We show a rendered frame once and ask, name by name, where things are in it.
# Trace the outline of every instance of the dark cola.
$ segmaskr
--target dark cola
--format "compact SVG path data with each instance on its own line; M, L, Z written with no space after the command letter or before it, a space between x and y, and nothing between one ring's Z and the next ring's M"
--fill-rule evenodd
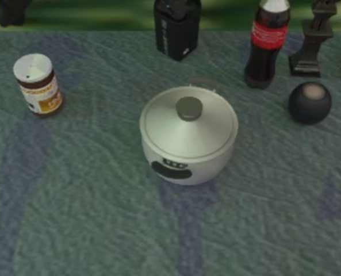
M200 0L156 0L154 19L159 51L180 61L197 48Z
M244 69L244 81L248 86L265 89L272 82L289 20L287 0L261 1L252 26L250 57Z

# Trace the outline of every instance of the red label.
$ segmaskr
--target red label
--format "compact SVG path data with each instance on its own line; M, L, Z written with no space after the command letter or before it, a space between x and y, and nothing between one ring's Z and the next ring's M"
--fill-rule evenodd
M253 22L251 40L257 47L272 50L283 46L288 26L271 29Z

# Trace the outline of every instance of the pot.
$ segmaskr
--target pot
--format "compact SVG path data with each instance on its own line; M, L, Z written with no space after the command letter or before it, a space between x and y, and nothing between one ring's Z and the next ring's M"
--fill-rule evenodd
M140 117L142 148L165 180L196 185L227 164L238 130L233 107L208 89L181 86L155 96Z

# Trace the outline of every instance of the black sphere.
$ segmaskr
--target black sphere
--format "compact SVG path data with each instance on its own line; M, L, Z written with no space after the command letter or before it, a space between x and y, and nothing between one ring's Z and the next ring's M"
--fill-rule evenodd
M288 100L290 115L301 124L317 124L331 110L331 95L327 88L316 82L298 85Z

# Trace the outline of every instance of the brown object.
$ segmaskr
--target brown object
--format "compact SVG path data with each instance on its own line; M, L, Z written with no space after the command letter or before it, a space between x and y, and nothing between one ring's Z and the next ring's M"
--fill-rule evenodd
M13 72L33 114L45 118L62 109L62 95L48 57L39 53L23 56Z

